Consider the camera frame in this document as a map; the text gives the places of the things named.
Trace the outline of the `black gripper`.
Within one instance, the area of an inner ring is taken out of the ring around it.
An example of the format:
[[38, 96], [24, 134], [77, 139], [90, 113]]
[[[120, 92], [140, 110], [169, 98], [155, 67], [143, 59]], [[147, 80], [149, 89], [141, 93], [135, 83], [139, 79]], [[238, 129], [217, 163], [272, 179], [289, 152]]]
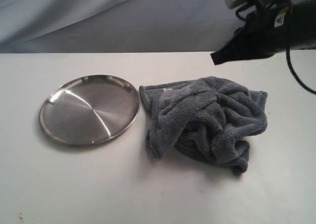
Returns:
[[266, 59], [291, 49], [316, 47], [316, 0], [245, 0], [254, 7], [245, 25], [220, 50], [210, 54], [214, 65]]

